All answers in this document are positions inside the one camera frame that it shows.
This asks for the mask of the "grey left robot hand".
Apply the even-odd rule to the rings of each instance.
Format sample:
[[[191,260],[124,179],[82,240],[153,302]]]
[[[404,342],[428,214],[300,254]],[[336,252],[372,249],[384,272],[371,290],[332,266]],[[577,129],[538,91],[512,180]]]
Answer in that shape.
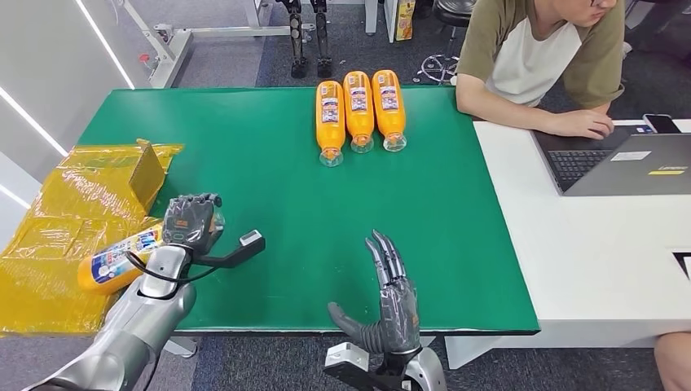
[[[165,211],[163,243],[183,246],[199,256],[209,254],[226,225],[221,206],[217,193],[172,198]]]

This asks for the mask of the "person's right hand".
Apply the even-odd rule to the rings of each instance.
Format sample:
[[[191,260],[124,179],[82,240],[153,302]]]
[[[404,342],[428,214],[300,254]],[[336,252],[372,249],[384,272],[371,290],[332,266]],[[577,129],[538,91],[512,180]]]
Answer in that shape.
[[[578,110],[555,114],[548,129],[562,137],[602,140],[613,133],[614,123],[601,112]]]

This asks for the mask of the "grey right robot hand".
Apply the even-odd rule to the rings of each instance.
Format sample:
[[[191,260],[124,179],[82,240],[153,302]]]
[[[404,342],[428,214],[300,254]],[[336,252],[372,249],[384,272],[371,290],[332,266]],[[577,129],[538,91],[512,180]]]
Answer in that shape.
[[[360,348],[374,354],[409,354],[421,347],[420,320],[413,282],[394,242],[373,230],[365,244],[375,266],[380,318],[361,323],[336,303],[328,304],[332,322]]]

